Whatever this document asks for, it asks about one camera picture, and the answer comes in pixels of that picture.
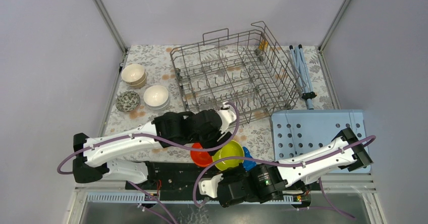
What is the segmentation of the beige bowl with leaf pattern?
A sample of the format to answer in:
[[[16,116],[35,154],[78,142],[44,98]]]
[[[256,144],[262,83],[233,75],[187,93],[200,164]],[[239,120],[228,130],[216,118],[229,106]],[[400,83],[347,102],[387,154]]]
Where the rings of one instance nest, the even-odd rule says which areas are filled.
[[[136,85],[146,77],[145,67],[140,64],[131,64],[126,66],[121,72],[121,78],[129,85]]]

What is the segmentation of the pink patterned bowl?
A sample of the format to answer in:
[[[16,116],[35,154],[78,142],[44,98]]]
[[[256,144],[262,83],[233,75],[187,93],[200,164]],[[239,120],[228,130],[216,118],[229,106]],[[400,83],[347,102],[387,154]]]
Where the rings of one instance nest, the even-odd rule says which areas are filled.
[[[139,105],[140,96],[134,91],[126,91],[120,94],[115,101],[116,109],[124,113],[135,110]]]

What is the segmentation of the yellow-green bowl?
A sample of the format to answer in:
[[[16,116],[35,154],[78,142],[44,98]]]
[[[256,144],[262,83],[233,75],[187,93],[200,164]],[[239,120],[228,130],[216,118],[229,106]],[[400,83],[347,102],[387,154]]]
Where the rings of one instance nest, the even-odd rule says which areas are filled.
[[[218,150],[214,156],[212,157],[213,161],[217,161],[222,158],[226,157],[244,157],[244,149],[243,147],[235,140],[230,141],[228,144],[226,144],[224,147],[222,147],[220,150]],[[239,164],[243,163],[244,160],[242,159],[231,159],[231,160],[224,160],[221,162],[218,162],[215,164],[215,167],[219,169],[220,171],[225,171],[229,168],[237,167]]]

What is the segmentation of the white ribbed bowl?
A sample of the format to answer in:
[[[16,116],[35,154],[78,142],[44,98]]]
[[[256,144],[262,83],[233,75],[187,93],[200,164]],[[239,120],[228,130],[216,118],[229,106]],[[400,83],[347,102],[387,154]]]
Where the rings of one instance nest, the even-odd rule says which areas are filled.
[[[147,88],[143,94],[143,100],[148,106],[159,107],[168,101],[169,92],[162,85],[154,85]]]
[[[159,105],[159,106],[151,106],[148,104],[147,107],[149,109],[152,109],[152,110],[162,110],[162,109],[168,107],[169,105],[170,105],[170,101],[166,101],[162,105]]]

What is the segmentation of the plain beige bowl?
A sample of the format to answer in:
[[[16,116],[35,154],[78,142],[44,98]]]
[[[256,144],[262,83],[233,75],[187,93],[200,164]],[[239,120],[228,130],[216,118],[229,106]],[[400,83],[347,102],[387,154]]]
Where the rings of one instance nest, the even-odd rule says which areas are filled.
[[[142,80],[138,84],[129,84],[129,83],[126,83],[126,85],[128,87],[131,87],[131,88],[134,88],[134,89],[142,88],[145,84],[146,84],[146,79]]]

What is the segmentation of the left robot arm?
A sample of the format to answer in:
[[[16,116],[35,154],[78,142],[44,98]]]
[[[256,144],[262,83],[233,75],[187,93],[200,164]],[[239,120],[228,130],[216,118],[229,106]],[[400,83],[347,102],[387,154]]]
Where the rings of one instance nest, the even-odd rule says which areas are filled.
[[[72,162],[76,183],[99,180],[125,180],[151,189],[156,175],[143,163],[120,160],[121,156],[142,150],[161,149],[199,143],[214,154],[232,134],[227,130],[236,121],[232,109],[203,110],[199,113],[167,112],[137,128],[104,138],[75,134],[73,149],[77,154]]]

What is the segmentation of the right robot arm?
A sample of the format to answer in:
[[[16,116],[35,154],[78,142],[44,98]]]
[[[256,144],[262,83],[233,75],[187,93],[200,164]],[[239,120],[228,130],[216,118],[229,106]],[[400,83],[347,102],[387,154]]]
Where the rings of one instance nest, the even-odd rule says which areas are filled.
[[[365,147],[375,136],[358,139],[350,128],[341,130],[326,146],[310,153],[278,161],[255,159],[247,171],[235,167],[222,172],[215,188],[216,200],[224,208],[242,202],[277,200],[287,189],[306,192],[321,176],[347,169],[349,172],[373,163]]]

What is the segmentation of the grey wire dish rack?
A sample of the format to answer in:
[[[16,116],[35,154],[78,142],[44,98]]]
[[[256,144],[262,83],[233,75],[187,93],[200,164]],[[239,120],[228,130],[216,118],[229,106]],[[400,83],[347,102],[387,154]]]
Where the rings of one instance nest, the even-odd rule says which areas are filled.
[[[264,21],[233,34],[206,32],[200,42],[173,48],[170,57],[187,111],[231,101],[249,123],[293,109],[302,95],[300,73]]]

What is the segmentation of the orange bowl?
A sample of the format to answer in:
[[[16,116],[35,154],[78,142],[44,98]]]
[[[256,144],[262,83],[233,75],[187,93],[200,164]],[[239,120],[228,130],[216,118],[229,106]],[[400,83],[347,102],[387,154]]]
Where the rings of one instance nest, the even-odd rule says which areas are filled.
[[[199,167],[207,167],[213,162],[208,152],[190,151],[190,157]]]

